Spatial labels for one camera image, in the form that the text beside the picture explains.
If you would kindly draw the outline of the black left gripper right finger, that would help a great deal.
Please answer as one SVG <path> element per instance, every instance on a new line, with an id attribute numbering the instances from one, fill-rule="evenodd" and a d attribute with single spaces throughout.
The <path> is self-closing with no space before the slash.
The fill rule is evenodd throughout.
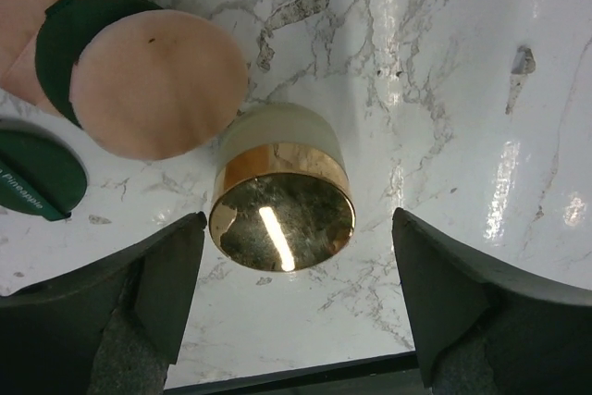
<path id="1" fill-rule="evenodd" d="M 590 393 L 590 290 L 505 263 L 401 208 L 392 239 L 431 393 Z"/>

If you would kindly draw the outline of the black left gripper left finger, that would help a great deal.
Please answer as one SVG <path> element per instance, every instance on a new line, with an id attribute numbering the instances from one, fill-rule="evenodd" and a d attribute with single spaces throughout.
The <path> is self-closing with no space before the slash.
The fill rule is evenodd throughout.
<path id="1" fill-rule="evenodd" d="M 204 249 L 194 213 L 1 300 L 4 394 L 161 394 Z"/>

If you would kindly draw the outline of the gold cosmetic jar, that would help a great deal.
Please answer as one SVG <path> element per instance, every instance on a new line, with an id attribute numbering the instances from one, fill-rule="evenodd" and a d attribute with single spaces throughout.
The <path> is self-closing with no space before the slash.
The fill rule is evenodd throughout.
<path id="1" fill-rule="evenodd" d="M 290 273 L 319 265 L 350 241 L 356 215 L 339 140 L 301 105 L 263 105 L 222 135 L 210 236 L 230 260 Z"/>

